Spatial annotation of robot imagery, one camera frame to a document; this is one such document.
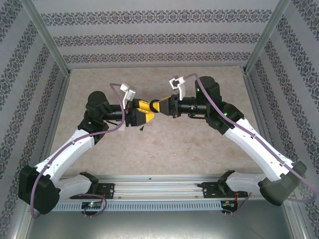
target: black bracket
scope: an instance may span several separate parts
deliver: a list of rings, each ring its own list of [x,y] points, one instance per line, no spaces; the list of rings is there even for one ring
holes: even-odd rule
[[[26,165],[20,171],[18,196],[30,205],[31,192],[39,172]],[[49,213],[60,200],[60,189],[56,188],[50,176],[41,176],[34,194],[34,208],[41,214]]]
[[[106,113],[112,112],[112,108],[101,91],[92,92],[88,97],[88,103],[85,106],[84,118],[78,125],[78,129],[83,129],[88,133],[107,131],[109,126],[103,121]],[[95,135],[94,143],[97,144],[104,134]]]
[[[293,170],[303,177],[307,167],[301,161],[298,161],[294,164]],[[275,206],[280,206],[299,184],[300,179],[292,172],[288,172],[286,175],[281,175],[281,179],[274,182],[265,178],[258,183],[258,186],[260,187],[261,195],[268,202]]]
[[[228,191],[226,194],[221,192],[218,187],[218,182],[204,182],[201,184],[198,184],[197,186],[202,188],[203,196],[204,198],[235,198],[236,192]],[[247,192],[237,192],[238,198],[247,198],[248,193]]]
[[[113,199],[114,196],[114,183],[99,183],[97,186],[97,191],[95,194],[101,195],[106,199]],[[73,196],[70,199],[100,199],[98,197],[91,197],[91,196]]]
[[[204,120],[205,119],[205,117],[198,117],[198,116],[194,116],[194,115],[192,115],[192,114],[188,114],[188,117],[190,117],[191,119],[196,119],[196,120]]]

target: enclosure wall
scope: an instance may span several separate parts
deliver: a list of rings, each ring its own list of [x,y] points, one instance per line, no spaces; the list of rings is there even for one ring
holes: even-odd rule
[[[291,1],[250,72],[271,143],[319,174],[319,1]],[[300,186],[297,197],[311,196]],[[318,201],[300,204],[311,238],[319,237]]]
[[[0,238],[14,221],[19,172],[44,151],[64,75],[21,3],[0,3]]]
[[[70,69],[244,66],[278,0],[37,0]]]

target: metal frame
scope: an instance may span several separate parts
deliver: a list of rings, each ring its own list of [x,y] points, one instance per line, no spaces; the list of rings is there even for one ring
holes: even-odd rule
[[[50,128],[49,133],[48,133],[48,141],[46,143],[46,146],[44,147],[44,152],[43,152],[43,156],[42,156],[41,161],[50,156],[50,151],[51,151],[51,148],[52,148],[52,145],[53,145],[53,140],[54,140],[56,129],[58,128],[58,123],[59,123],[60,115],[61,115],[61,112],[62,112],[63,103],[64,103],[65,96],[66,96],[66,92],[67,92],[67,89],[68,89],[68,86],[69,86],[71,74],[72,74],[72,70],[70,71],[70,73],[68,73],[65,76],[65,80],[64,80],[64,83],[63,83],[63,86],[62,86],[61,95],[60,95],[60,97],[58,99],[57,107],[56,107],[56,110],[55,110],[55,115],[53,117],[52,125],[51,125],[51,128]]]
[[[67,75],[70,72],[61,52],[59,51],[57,45],[55,44],[52,35],[50,34],[48,28],[46,27],[40,13],[36,9],[33,0],[21,0],[21,3],[31,18],[36,29],[40,33],[44,43],[48,47],[50,53],[53,55],[56,63],[58,64],[63,75]]]
[[[243,79],[247,88],[249,95],[249,100],[253,108],[253,112],[256,118],[257,126],[259,129],[259,134],[266,139],[268,142],[271,142],[270,136],[266,127],[265,119],[263,117],[260,105],[258,103],[256,92],[252,85],[252,80],[250,78],[249,72],[245,73],[242,69]],[[302,217],[300,207],[298,203],[293,203],[291,201],[285,201],[284,206],[286,209],[286,214],[296,239],[309,239],[309,233],[307,231],[304,218]]]
[[[110,204],[131,204],[131,205],[148,205],[152,204],[171,204],[180,203],[192,205],[198,204],[219,204],[220,201],[232,200],[233,198],[215,198],[205,199],[201,188],[197,187],[197,183],[205,181],[217,181],[221,175],[154,175],[154,176],[99,176],[101,183],[114,183],[114,199],[108,200]],[[261,196],[252,196],[251,200],[263,200]],[[63,200],[61,203],[69,203],[71,200]],[[297,203],[286,201],[284,203],[286,213],[296,239],[309,238],[303,220],[300,220],[300,210]],[[125,211],[123,208],[114,211]],[[21,204],[18,220],[13,228],[11,238],[26,238],[28,228],[31,221],[29,206],[25,203]]]
[[[258,60],[258,57],[263,51],[267,41],[269,40],[271,34],[275,30],[276,25],[278,24],[280,18],[282,17],[284,11],[286,10],[290,2],[291,2],[290,0],[279,0],[276,8],[273,11],[273,14],[270,16],[270,19],[267,22],[267,25],[263,33],[259,37],[257,44],[253,52],[250,54],[250,57],[244,67],[246,72],[250,72],[253,69],[256,61]]]

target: black cable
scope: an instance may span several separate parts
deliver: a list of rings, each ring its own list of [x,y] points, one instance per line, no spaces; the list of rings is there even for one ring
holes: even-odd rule
[[[111,122],[111,121],[109,121],[109,120],[106,120],[106,122],[107,122],[107,123],[110,123],[110,124],[112,124],[112,125],[119,126],[117,123],[113,123],[113,122]]]
[[[160,100],[152,100],[152,101],[150,102],[150,110],[151,110],[152,112],[154,112],[154,113],[158,113],[158,111],[157,111],[157,109],[154,108],[153,103],[158,102],[158,101],[160,101]]]

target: speckled floor surface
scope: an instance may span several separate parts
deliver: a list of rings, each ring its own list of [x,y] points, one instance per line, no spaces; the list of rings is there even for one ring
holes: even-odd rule
[[[75,69],[51,153],[72,135],[83,119],[91,92],[103,91],[111,104],[117,104],[109,83],[126,83],[138,88],[136,98],[151,101],[175,94],[168,80],[191,73],[212,76],[220,85],[223,100],[234,104],[257,129],[239,67]],[[186,83],[186,96],[195,96],[194,80]],[[261,172],[239,146],[205,121],[187,115],[173,119],[156,114],[143,131],[140,127],[129,127],[105,135],[65,174],[76,175],[82,171],[93,175],[222,174],[230,169]]]

